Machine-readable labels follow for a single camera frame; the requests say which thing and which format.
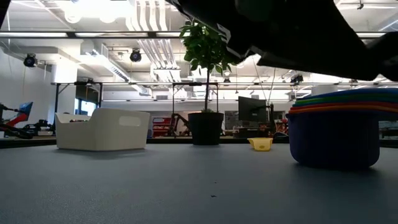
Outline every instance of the security camera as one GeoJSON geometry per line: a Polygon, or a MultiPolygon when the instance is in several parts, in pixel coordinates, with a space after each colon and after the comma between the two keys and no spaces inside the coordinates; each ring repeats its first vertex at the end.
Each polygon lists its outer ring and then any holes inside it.
{"type": "Polygon", "coordinates": [[[141,53],[139,52],[139,49],[133,49],[132,53],[130,55],[130,60],[132,62],[139,62],[141,61],[141,53]]]}
{"type": "Polygon", "coordinates": [[[28,68],[37,67],[37,59],[36,54],[27,54],[27,57],[24,60],[24,65],[28,68]]]}

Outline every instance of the blue bowl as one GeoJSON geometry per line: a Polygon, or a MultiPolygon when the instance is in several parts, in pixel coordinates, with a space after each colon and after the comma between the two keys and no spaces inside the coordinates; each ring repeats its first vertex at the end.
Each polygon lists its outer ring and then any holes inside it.
{"type": "Polygon", "coordinates": [[[305,166],[364,169],[380,155],[379,117],[372,111],[288,114],[290,153],[305,166]]]}

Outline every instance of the potted plant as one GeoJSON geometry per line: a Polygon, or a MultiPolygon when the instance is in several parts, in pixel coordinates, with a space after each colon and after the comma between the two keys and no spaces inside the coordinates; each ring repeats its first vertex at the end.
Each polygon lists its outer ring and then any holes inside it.
{"type": "Polygon", "coordinates": [[[226,49],[226,43],[216,31],[193,21],[190,25],[181,27],[180,38],[187,51],[184,60],[190,62],[191,71],[198,66],[207,68],[205,108],[201,113],[188,115],[193,144],[215,145],[220,141],[221,126],[224,114],[215,113],[208,108],[210,73],[215,69],[223,75],[223,71],[231,71],[231,65],[236,65],[239,60],[232,56],[226,49]]]}

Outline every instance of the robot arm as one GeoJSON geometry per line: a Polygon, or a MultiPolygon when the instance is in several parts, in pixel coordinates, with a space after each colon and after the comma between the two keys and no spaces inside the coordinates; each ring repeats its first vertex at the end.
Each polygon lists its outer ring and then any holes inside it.
{"type": "Polygon", "coordinates": [[[367,46],[331,0],[167,1],[218,31],[233,55],[259,54],[260,66],[358,80],[381,73],[398,81],[398,62],[392,60],[398,54],[398,32],[367,46]]]}

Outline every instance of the ceiling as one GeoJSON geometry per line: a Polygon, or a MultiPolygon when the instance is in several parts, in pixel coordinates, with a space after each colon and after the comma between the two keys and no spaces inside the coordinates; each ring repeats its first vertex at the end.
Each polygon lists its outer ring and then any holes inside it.
{"type": "MultiPolygon", "coordinates": [[[[150,12],[155,9],[156,25],[161,28],[160,23],[160,6],[159,0],[150,1],[137,1],[136,14],[131,8],[131,1],[110,1],[110,0],[80,0],[86,2],[87,8],[81,13],[83,16],[77,23],[69,23],[65,18],[65,13],[70,15],[69,7],[74,6],[71,1],[39,1],[39,0],[12,0],[9,7],[9,20],[5,19],[1,30],[11,31],[129,31],[126,25],[126,16],[137,16],[140,19],[142,11],[141,7],[145,6],[144,20],[146,25],[150,26],[150,12]],[[102,21],[103,15],[112,15],[114,22],[105,23],[102,21]]],[[[360,10],[359,0],[335,0],[336,5],[340,9],[342,15],[347,20],[348,24],[357,32],[366,31],[393,31],[398,30],[398,1],[395,0],[362,0],[364,7],[360,10]]],[[[183,26],[185,18],[175,10],[168,3],[165,3],[165,17],[164,24],[167,30],[176,31],[179,27],[183,26]]],[[[8,40],[1,40],[2,47],[9,48],[15,52],[23,52],[25,47],[56,47],[66,52],[71,57],[79,61],[79,77],[91,77],[95,80],[102,82],[120,82],[107,68],[100,63],[92,61],[89,55],[83,52],[83,40],[28,40],[28,39],[12,39],[10,45],[8,40]]],[[[154,64],[150,61],[142,45],[137,40],[127,39],[94,39],[94,46],[106,46],[109,50],[107,56],[113,63],[123,69],[128,76],[137,82],[156,82],[151,76],[151,65],[154,64]],[[142,60],[140,62],[132,63],[129,56],[133,49],[141,49],[142,60]]],[[[172,39],[170,41],[170,48],[175,59],[175,65],[179,68],[179,77],[182,81],[189,81],[195,78],[198,74],[190,71],[190,66],[187,62],[183,61],[185,48],[180,40],[172,39]]],[[[166,54],[162,51],[161,44],[155,44],[158,48],[162,58],[166,58],[166,54]]],[[[56,64],[56,60],[47,61],[48,57],[39,58],[39,60],[46,60],[45,63],[56,64]]],[[[296,74],[302,74],[305,82],[312,82],[313,75],[305,72],[296,72],[281,68],[270,67],[257,67],[255,66],[258,57],[249,57],[238,67],[232,67],[229,74],[231,81],[238,82],[282,82],[288,81],[289,78],[296,74]]],[[[212,81],[222,82],[224,77],[219,73],[213,72],[212,81]]],[[[243,89],[250,89],[250,86],[242,87],[243,89]]],[[[108,88],[111,91],[125,89],[132,90],[123,86],[112,86],[108,88]]]]}

